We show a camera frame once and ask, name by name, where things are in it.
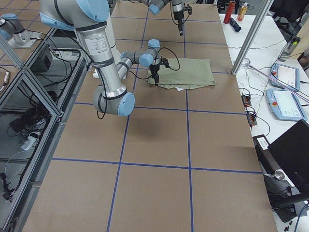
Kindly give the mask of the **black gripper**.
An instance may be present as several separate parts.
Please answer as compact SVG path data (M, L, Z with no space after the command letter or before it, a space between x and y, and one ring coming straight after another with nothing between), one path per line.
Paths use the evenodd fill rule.
M174 11L174 20L177 21L180 36L183 36L183 18L184 18L183 11Z
M159 83L159 74L158 71L160 70L159 64L152 64L149 66L149 70L151 72L151 77L154 79L154 84L157 86Z

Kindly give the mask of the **black monitor on arm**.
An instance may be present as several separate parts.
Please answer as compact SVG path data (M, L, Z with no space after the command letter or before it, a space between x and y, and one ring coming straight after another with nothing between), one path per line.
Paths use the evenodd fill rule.
M307 215L309 199L309 125L301 119L272 143L253 137L272 210L282 222Z

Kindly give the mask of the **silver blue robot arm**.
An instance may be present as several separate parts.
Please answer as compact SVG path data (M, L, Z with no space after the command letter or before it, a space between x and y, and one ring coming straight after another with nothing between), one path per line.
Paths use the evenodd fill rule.
M141 0L141 3L145 4L153 15L157 15L168 4L171 6L173 12L173 18L177 21L176 25L180 36L183 36L183 19L185 5L182 0Z
M93 106L97 111L118 116L128 116L135 105L134 94L122 84L134 64L149 67L159 58L160 42L148 41L141 52L124 52L115 63L106 34L110 15L106 0L42 0L41 21L57 29L75 31L81 37L82 47L97 70L101 85L93 94Z

